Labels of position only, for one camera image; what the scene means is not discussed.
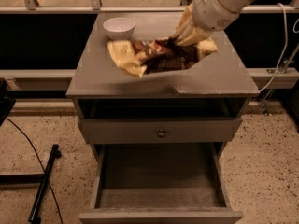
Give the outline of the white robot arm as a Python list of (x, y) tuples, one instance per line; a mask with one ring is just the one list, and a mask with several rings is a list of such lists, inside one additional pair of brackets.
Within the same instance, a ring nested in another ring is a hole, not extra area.
[(225, 30), (241, 10), (256, 0), (192, 0), (182, 13), (174, 37), (179, 46), (203, 41)]

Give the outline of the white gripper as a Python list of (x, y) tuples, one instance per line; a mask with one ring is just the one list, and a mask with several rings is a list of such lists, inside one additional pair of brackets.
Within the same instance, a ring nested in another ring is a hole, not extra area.
[(175, 31), (176, 44), (197, 44), (209, 38), (211, 31), (224, 30), (238, 17), (238, 13), (229, 11), (218, 0), (192, 0), (180, 17)]

